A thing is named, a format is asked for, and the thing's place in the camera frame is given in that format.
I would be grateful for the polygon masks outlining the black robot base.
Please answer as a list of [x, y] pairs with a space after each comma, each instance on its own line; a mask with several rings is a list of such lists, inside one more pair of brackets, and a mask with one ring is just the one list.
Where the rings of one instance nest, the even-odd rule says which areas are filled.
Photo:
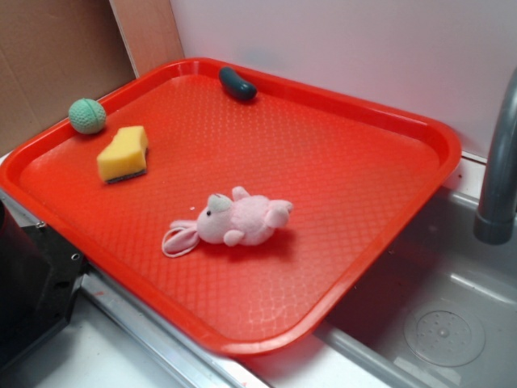
[[2, 371], [69, 324], [85, 268], [51, 226], [20, 226], [1, 205]]

